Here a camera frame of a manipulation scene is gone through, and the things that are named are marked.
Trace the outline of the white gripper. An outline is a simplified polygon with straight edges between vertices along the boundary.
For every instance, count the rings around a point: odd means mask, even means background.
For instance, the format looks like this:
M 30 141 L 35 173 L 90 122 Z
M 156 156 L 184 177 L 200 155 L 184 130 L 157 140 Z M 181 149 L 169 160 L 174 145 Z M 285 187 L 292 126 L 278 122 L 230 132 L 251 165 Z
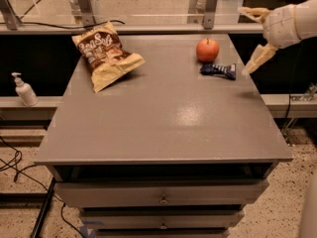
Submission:
M 295 27 L 295 5 L 278 7 L 270 12 L 268 8 L 240 7 L 238 12 L 264 26 L 265 46 L 257 45 L 242 71 L 248 75 L 270 60 L 277 48 L 285 49 L 300 42 Z

